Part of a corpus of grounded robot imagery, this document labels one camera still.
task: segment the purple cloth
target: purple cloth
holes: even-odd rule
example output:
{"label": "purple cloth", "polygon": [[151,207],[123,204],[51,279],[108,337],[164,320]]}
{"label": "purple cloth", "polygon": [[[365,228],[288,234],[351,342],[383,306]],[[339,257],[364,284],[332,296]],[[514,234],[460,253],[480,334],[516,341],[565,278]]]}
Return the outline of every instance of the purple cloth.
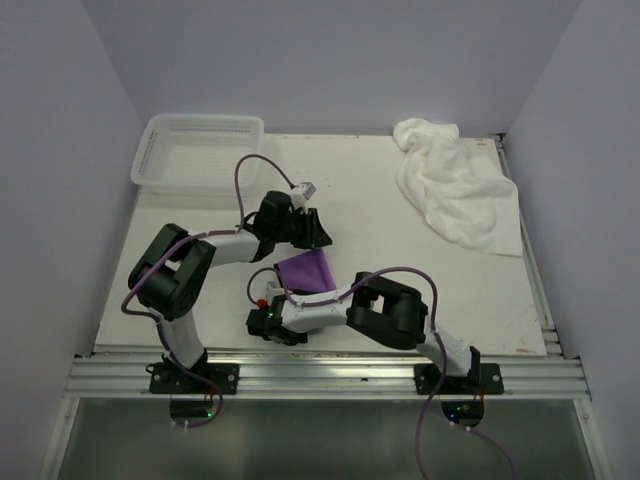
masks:
{"label": "purple cloth", "polygon": [[287,288],[322,293],[336,289],[327,258],[321,249],[309,250],[276,263]]}

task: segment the tabletop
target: tabletop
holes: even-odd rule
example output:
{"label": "tabletop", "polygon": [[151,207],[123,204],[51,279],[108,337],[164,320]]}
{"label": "tabletop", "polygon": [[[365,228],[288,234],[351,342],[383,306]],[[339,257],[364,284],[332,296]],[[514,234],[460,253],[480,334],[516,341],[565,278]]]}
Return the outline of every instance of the tabletop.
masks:
{"label": "tabletop", "polygon": [[[473,155],[488,156],[500,168],[489,139],[463,139]],[[438,324],[486,355],[545,355],[539,314],[525,259],[481,253],[444,240],[403,196],[395,173],[402,152],[388,136],[266,135],[263,153],[274,159],[294,183],[313,182],[317,192],[309,206],[333,239],[325,249],[336,284],[347,286],[356,272],[390,266],[412,266],[438,285]],[[255,210],[268,190],[286,189],[269,167],[261,165],[259,181],[245,198]],[[149,243],[166,223],[203,231],[233,228],[238,223],[234,198],[156,195],[141,189],[96,338],[96,351],[114,347],[159,346],[153,322],[120,312],[127,277]],[[331,327],[309,336],[309,343],[285,347],[249,336],[245,322],[252,305],[245,289],[250,275],[301,253],[278,245],[265,260],[230,264],[209,271],[194,307],[203,345],[215,350],[287,352],[395,352],[346,327]],[[426,282],[408,273],[389,278],[418,288],[428,305]],[[255,283],[255,296],[261,285]],[[140,307],[137,301],[132,307]]]}

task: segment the crumpled white cloth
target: crumpled white cloth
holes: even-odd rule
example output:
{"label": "crumpled white cloth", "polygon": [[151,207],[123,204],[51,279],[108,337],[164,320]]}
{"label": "crumpled white cloth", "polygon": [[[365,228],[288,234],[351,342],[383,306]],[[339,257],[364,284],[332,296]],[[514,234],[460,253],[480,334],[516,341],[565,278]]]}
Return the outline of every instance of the crumpled white cloth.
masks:
{"label": "crumpled white cloth", "polygon": [[465,248],[522,256],[518,189],[487,156],[469,154],[457,125],[412,118],[393,138],[407,152],[398,185],[436,232]]}

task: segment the plastic container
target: plastic container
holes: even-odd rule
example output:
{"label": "plastic container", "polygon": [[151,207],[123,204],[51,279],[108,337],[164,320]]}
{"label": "plastic container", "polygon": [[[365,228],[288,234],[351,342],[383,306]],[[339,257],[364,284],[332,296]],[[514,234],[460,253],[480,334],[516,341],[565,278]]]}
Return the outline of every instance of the plastic container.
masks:
{"label": "plastic container", "polygon": [[[233,172],[247,153],[260,153],[264,123],[237,115],[156,115],[140,140],[131,180],[166,195],[233,196]],[[249,159],[238,177],[246,194],[262,162]]]}

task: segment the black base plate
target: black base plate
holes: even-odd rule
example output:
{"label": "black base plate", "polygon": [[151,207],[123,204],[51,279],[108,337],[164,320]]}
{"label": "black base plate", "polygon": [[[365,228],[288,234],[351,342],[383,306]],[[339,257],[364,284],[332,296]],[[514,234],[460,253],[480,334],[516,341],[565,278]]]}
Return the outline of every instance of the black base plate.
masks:
{"label": "black base plate", "polygon": [[[418,395],[429,395],[440,379],[440,370],[433,363],[419,363],[413,366],[413,379],[416,383]],[[504,385],[500,365],[497,363],[480,364],[480,384],[484,386],[485,395],[502,395]],[[480,393],[479,385],[465,382],[458,377],[447,377],[439,395],[475,395]]]}
{"label": "black base plate", "polygon": [[[165,360],[147,367],[151,373],[149,393],[157,395],[207,394],[211,389],[185,374]],[[212,380],[224,395],[234,395],[238,388],[240,366],[237,363],[201,363],[193,368],[194,373]]]}

